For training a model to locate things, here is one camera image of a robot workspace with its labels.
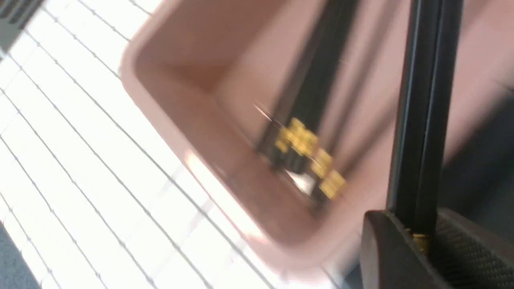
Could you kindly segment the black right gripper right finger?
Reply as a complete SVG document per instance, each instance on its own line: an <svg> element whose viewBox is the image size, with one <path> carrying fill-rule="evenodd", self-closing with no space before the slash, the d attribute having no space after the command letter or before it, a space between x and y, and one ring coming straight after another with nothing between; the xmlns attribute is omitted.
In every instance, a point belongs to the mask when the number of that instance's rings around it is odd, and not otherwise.
<svg viewBox="0 0 514 289"><path fill-rule="evenodd" d="M513 245L450 209L438 210L429 260L452 289L512 289Z"/></svg>

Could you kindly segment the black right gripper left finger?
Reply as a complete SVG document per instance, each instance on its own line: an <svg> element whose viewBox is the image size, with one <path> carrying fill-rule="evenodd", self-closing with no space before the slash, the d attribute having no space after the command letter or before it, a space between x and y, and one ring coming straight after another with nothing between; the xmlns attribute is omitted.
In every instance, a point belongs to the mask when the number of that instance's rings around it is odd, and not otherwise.
<svg viewBox="0 0 514 289"><path fill-rule="evenodd" d="M364 289L451 289L391 213L365 213L359 256Z"/></svg>

